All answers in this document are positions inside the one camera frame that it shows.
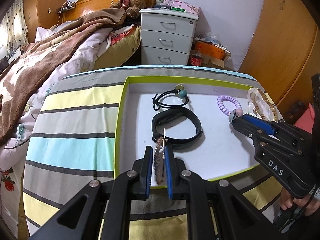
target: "purple spiral hair tie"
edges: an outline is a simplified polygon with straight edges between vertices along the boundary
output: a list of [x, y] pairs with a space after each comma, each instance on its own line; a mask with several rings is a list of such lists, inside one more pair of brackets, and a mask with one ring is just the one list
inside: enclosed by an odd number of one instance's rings
[[218, 103], [218, 107], [220, 108], [220, 110], [227, 116], [230, 115], [230, 113], [232, 112], [231, 110], [229, 110], [228, 108], [226, 108], [224, 105], [223, 105], [223, 101], [229, 101], [231, 103], [234, 103], [235, 106], [236, 106], [236, 109], [241, 109], [241, 105], [240, 103], [238, 102], [237, 99], [231, 97], [231, 96], [228, 96], [228, 95], [220, 95], [218, 96], [217, 98], [217, 103]]

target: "striped tablecloth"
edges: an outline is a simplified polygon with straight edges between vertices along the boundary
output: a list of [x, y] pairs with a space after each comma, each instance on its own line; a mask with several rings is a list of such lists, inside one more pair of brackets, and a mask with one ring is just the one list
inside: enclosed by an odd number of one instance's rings
[[[29, 143], [23, 200], [30, 234], [90, 180], [113, 179], [122, 88], [126, 77], [142, 75], [200, 77], [263, 89], [246, 74], [178, 65], [108, 68], [62, 79], [44, 101]], [[257, 166], [228, 180], [273, 219], [281, 185], [265, 169]], [[146, 202], [133, 201], [132, 239], [187, 239], [186, 202], [168, 200], [166, 189], [151, 190]]]

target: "human hand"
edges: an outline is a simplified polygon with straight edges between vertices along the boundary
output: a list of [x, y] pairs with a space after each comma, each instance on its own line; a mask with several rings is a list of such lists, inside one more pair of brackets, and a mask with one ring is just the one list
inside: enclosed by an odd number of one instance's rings
[[[283, 187], [280, 195], [280, 205], [283, 210], [292, 207], [296, 203], [299, 207], [303, 207], [310, 199], [311, 195], [308, 194], [302, 199], [292, 198], [290, 193]], [[304, 214], [306, 216], [312, 215], [320, 207], [320, 202], [313, 198], [309, 205], [306, 207]]]

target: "drawer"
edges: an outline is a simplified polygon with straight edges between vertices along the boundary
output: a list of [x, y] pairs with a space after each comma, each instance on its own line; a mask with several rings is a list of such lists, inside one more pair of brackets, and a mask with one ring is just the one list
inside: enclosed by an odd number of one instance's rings
[[142, 65], [186, 65], [189, 54], [176, 52], [167, 49], [158, 49], [151, 47], [141, 47]]
[[141, 30], [142, 46], [190, 53], [192, 38], [172, 33]]
[[174, 33], [192, 38], [196, 24], [196, 20], [156, 13], [142, 13], [141, 19], [142, 30]]

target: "light blue stripe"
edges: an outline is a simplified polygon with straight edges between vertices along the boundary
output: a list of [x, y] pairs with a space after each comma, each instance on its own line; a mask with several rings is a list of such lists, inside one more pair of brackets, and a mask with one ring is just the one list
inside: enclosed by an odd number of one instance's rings
[[113, 171], [114, 138], [30, 139], [27, 160], [56, 167]]
[[[225, 73], [225, 74], [229, 74], [229, 75], [233, 75], [233, 76], [238, 76], [238, 77], [244, 77], [244, 78], [249, 78], [252, 80], [256, 80], [255, 78], [253, 78], [250, 75], [244, 74], [244, 73], [239, 73], [239, 72], [235, 72], [235, 71], [228, 71], [228, 70], [223, 70], [223, 69], [217, 69], [217, 68], [209, 68], [209, 67], [194, 67], [194, 66], [184, 66], [184, 65], [138, 65], [138, 66], [122, 66], [122, 67], [112, 67], [112, 68], [103, 68], [103, 69], [98, 69], [98, 70], [92, 70], [92, 71], [88, 71], [88, 72], [84, 72], [84, 73], [94, 73], [94, 72], [99, 72], [99, 71], [104, 71], [106, 69], [108, 70], [113, 70], [113, 69], [126, 69], [126, 68], [135, 68], [135, 67], [181, 67], [181, 68], [191, 68], [194, 70], [207, 70], [207, 71], [212, 71], [212, 72], [220, 72], [220, 73]], [[68, 77], [72, 77], [72, 76], [77, 76], [77, 75], [81, 75], [83, 73], [78, 73], [78, 74], [74, 74], [74, 75], [70, 75]]]

